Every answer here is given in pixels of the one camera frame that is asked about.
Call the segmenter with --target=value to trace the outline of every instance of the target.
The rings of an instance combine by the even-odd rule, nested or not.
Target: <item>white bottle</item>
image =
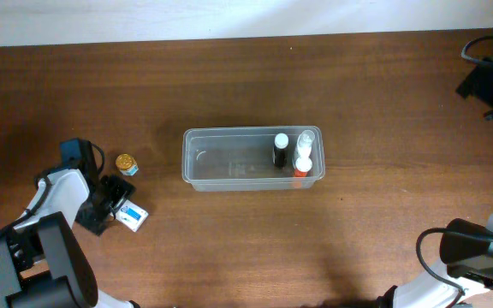
[[[310,130],[303,131],[298,137],[296,149],[294,150],[294,159],[292,163],[295,166],[296,160],[300,157],[308,158],[312,154],[312,145],[315,140],[315,133]]]

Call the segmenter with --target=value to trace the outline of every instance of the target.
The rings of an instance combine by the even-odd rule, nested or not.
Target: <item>bottle cap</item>
[[[275,146],[279,149],[284,149],[288,146],[288,136],[284,133],[278,133],[275,136]]]
[[[315,133],[305,130],[298,137],[298,147],[312,147],[313,140],[315,140]]]
[[[299,157],[296,159],[296,169],[300,172],[309,172],[313,167],[313,162],[309,157]]]
[[[116,166],[119,170],[129,170],[136,164],[134,158],[128,154],[121,154],[116,159]]]

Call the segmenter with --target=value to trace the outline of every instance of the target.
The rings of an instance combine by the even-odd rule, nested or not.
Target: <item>wood grain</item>
[[[493,30],[0,48],[0,227],[79,136],[134,155],[137,234],[74,233],[98,286],[142,307],[374,299],[421,272],[417,236],[493,211],[493,121],[454,89]],[[473,50],[493,55],[493,44]],[[316,125],[326,176],[295,192],[195,192],[192,127]],[[438,239],[424,252],[435,260]],[[474,298],[493,307],[493,293]]]

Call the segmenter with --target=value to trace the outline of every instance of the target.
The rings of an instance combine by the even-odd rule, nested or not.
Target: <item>clear plastic bin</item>
[[[315,133],[311,171],[295,178],[292,157],[298,136]],[[273,165],[273,142],[278,133],[288,136],[288,161]],[[309,188],[324,177],[321,130],[314,126],[231,127],[190,129],[184,133],[182,177],[199,192],[257,191]]]

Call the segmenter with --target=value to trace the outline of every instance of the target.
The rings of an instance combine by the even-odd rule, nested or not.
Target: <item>white background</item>
[[[0,0],[0,45],[493,27],[493,0]]]

